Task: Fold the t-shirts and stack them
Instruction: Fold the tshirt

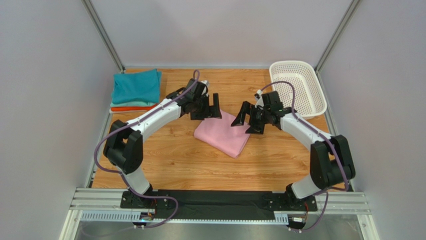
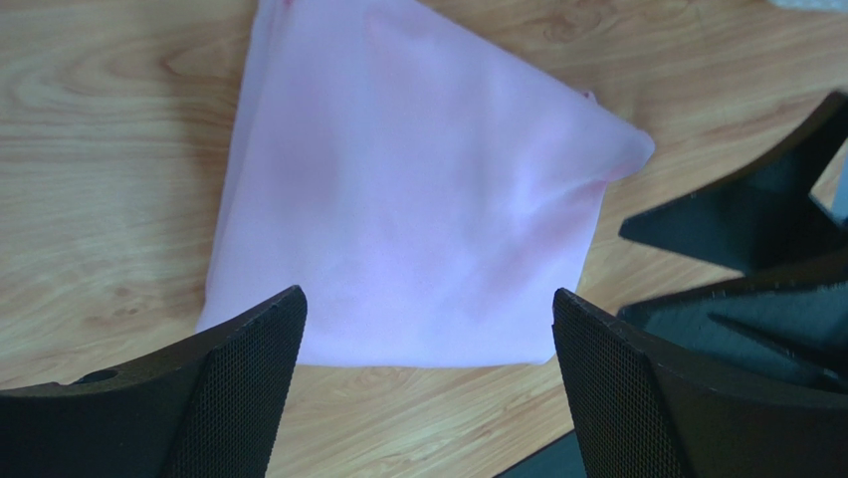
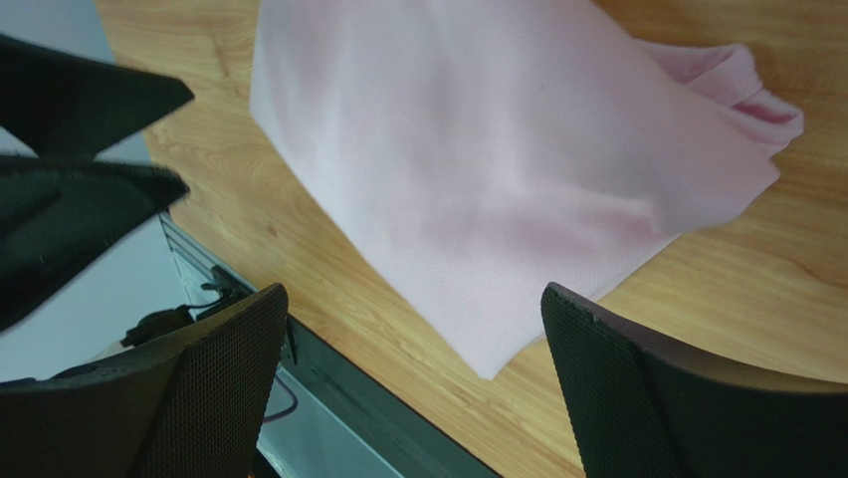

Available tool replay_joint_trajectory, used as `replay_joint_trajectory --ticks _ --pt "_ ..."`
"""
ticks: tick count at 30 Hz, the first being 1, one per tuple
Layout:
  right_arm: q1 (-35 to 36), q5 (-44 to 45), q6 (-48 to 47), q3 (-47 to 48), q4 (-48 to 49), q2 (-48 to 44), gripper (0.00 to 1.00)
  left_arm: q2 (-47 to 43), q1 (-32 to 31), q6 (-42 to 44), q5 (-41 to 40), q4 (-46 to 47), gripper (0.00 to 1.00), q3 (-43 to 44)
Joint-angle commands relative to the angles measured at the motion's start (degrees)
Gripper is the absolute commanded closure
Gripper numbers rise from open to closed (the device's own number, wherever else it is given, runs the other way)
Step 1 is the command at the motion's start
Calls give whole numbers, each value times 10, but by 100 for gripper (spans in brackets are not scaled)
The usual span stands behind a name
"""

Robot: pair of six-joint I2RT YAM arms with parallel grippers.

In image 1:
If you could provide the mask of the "pink t-shirt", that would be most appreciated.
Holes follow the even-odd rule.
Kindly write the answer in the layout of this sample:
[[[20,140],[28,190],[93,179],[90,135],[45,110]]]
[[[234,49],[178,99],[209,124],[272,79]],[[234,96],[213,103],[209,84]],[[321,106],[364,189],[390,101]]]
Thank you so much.
[[[220,111],[222,118],[207,118],[194,131],[194,137],[236,159],[243,151],[250,134],[246,122],[241,126],[231,126],[235,116]]]

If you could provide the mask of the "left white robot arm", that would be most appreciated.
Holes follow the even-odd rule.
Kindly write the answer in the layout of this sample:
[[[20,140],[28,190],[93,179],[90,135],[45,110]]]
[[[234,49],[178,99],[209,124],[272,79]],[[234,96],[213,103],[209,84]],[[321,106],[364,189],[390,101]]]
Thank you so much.
[[[103,155],[116,167],[130,195],[141,207],[154,205],[152,185],[143,170],[144,143],[156,131],[170,122],[189,115],[191,120],[221,119],[218,93],[209,93],[209,82],[195,78],[187,86],[168,94],[163,101],[141,116],[123,122],[113,122],[105,141]]]

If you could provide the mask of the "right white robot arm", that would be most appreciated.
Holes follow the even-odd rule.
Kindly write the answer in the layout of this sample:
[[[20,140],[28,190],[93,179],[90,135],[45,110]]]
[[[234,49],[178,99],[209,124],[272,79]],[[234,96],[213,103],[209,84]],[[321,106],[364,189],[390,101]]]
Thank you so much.
[[[247,134],[264,133],[270,124],[293,136],[310,152],[309,173],[289,184],[284,202],[289,207],[301,205],[307,198],[327,190],[349,190],[349,180],[356,175],[348,140],[343,135],[331,135],[305,121],[294,108],[284,107],[276,91],[256,94],[257,103],[242,103],[231,126],[242,126],[249,117]]]

